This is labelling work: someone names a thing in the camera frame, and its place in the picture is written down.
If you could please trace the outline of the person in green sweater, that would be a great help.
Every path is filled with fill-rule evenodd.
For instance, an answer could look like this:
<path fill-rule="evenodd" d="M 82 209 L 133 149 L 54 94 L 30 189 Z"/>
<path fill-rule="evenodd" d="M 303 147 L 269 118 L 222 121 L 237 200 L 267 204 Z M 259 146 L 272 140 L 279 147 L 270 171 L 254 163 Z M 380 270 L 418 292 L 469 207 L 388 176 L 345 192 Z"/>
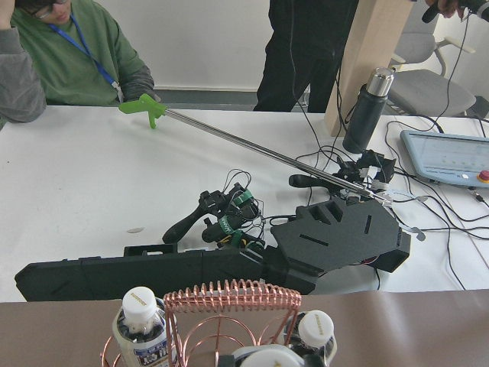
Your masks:
<path fill-rule="evenodd" d="M 1 3 L 1 120 L 48 105 L 117 106 L 155 96 L 150 69 L 95 1 Z"/>

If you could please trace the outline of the green handled reacher stick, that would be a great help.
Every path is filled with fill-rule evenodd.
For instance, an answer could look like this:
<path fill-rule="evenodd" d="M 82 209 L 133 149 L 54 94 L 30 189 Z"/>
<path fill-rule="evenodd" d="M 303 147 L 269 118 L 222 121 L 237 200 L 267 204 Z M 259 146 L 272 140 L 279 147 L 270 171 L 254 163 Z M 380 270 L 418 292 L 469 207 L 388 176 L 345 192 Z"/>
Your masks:
<path fill-rule="evenodd" d="M 335 177 L 332 174 L 323 172 L 317 168 L 311 167 L 307 164 L 301 163 L 299 161 L 296 161 L 284 154 L 278 153 L 276 151 L 273 151 L 269 148 L 260 146 L 258 144 L 255 144 L 252 141 L 248 141 L 246 139 L 240 138 L 236 135 L 230 134 L 228 132 L 225 132 L 223 130 L 220 130 L 216 127 L 213 127 L 211 125 L 207 125 L 204 122 L 201 122 L 200 120 L 190 118 L 187 115 L 181 114 L 179 112 L 173 111 L 172 109 L 168 109 L 165 105 L 156 102 L 153 100 L 149 95 L 143 94 L 139 97 L 138 100 L 130 101 L 130 102 L 123 102 L 119 105 L 118 109 L 123 112 L 124 114 L 133 114 L 133 113 L 138 113 L 138 112 L 146 112 L 148 114 L 149 118 L 149 124 L 152 129 L 156 128 L 156 120 L 160 118 L 161 116 L 169 116 L 172 119 L 176 119 L 180 122 L 186 123 L 187 125 L 190 125 L 192 127 L 195 127 L 197 129 L 200 129 L 204 132 L 208 132 L 214 136 L 220 137 L 225 139 L 226 141 L 230 141 L 234 144 L 240 145 L 243 148 L 247 148 L 249 150 L 255 151 L 259 154 L 265 155 L 269 158 L 272 158 L 276 161 L 279 161 L 281 163 L 284 163 L 286 165 L 289 165 L 291 167 L 295 167 L 296 169 L 299 169 L 302 172 L 305 172 L 307 174 L 311 174 L 314 177 L 323 179 L 331 184 L 335 184 L 336 186 L 339 186 L 343 189 L 349 189 L 352 192 L 356 192 L 357 194 L 370 198 L 370 199 L 375 199 L 379 203 L 381 203 L 383 206 L 391 206 L 392 205 L 392 199 L 387 195 L 387 194 L 379 194 L 379 193 L 374 193 L 373 191 L 363 187 L 362 185 L 358 183 L 350 183 L 346 180 L 343 180 L 341 178 Z"/>

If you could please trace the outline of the blue teach pendant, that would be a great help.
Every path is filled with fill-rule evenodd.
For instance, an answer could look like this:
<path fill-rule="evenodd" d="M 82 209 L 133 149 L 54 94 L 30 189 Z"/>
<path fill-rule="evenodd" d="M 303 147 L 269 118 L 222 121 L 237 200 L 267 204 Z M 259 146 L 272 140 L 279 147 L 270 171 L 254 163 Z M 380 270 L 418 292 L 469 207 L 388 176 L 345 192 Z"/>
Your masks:
<path fill-rule="evenodd" d="M 418 176 L 464 187 L 488 187 L 488 139 L 446 133 L 403 130 Z"/>

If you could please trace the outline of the black thermos bottle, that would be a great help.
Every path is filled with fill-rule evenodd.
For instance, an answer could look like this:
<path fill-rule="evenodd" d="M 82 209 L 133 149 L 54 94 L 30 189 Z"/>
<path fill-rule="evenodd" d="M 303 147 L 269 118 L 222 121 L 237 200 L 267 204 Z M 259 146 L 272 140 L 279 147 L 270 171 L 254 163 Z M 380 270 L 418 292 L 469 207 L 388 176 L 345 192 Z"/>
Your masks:
<path fill-rule="evenodd" d="M 360 154 L 367 148 L 386 105 L 393 80 L 392 69 L 377 67 L 372 71 L 368 82 L 361 87 L 342 143 L 346 151 Z"/>

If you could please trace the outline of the wooden board upright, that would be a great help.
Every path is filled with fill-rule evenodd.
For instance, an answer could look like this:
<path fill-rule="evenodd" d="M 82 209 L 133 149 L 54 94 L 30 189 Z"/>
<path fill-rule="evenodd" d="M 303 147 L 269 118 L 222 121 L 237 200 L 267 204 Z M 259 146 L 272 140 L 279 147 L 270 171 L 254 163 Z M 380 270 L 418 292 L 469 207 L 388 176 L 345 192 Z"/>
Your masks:
<path fill-rule="evenodd" d="M 339 133 L 358 92 L 377 67 L 387 67 L 408 19 L 410 0 L 360 0 L 342 59 L 339 86 L 334 87 L 325 112 L 331 136 Z"/>

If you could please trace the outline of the grey office chair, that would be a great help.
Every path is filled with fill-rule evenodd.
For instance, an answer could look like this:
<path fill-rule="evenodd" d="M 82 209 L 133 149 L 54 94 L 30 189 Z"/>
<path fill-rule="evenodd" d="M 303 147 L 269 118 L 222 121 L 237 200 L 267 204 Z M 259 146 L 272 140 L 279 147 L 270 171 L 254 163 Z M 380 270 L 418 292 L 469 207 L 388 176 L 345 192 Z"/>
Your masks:
<path fill-rule="evenodd" d="M 451 44 L 460 48 L 461 43 L 450 37 L 436 41 L 434 30 L 437 20 L 429 23 L 422 21 L 428 8 L 424 1 L 413 3 L 390 62 L 396 73 L 389 100 L 399 110 L 409 114 L 431 117 L 461 115 L 475 104 L 476 97 L 445 76 L 446 65 L 440 53 L 440 48 L 445 45 Z M 440 61 L 440 73 L 427 69 L 400 69 L 404 64 L 422 63 L 433 54 Z"/>

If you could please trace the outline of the person in black clothes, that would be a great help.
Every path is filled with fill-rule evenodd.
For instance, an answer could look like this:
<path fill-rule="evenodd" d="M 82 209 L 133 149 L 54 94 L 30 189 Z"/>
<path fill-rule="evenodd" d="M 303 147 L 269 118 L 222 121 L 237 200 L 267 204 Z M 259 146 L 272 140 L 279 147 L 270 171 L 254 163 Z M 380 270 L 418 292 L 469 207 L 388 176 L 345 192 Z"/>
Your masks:
<path fill-rule="evenodd" d="M 357 8 L 345 0 L 271 1 L 273 33 L 254 109 L 289 112 L 309 87 L 307 111 L 324 113 Z"/>

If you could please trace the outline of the tea bottle white cap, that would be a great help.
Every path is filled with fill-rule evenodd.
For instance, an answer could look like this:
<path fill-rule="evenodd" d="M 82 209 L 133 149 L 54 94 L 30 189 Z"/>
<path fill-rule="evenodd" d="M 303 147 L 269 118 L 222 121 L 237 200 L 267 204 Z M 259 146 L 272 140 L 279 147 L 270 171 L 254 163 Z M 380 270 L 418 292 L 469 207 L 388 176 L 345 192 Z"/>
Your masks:
<path fill-rule="evenodd" d="M 293 350 L 278 344 L 263 346 L 245 346 L 228 355 L 218 357 L 217 366 L 250 367 L 300 367 L 325 366 L 324 360 L 317 355 L 299 356 Z"/>

